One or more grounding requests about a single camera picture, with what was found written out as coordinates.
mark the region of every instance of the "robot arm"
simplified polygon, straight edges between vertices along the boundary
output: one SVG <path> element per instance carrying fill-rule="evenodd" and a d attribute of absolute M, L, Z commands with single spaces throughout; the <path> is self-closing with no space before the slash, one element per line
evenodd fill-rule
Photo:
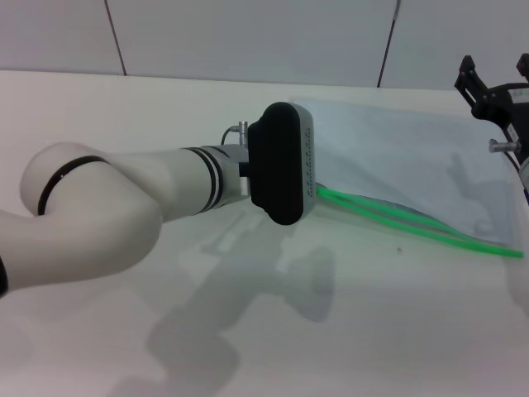
<path fill-rule="evenodd" d="M 248 129 L 249 150 L 113 155 L 77 143 L 50 146 L 22 176 L 21 199 L 33 218 L 0 211 L 0 294 L 126 270 L 152 250 L 163 222 L 243 199 L 241 177 L 273 220 L 294 223 L 313 205 L 312 139 L 310 114 L 277 103 Z"/>

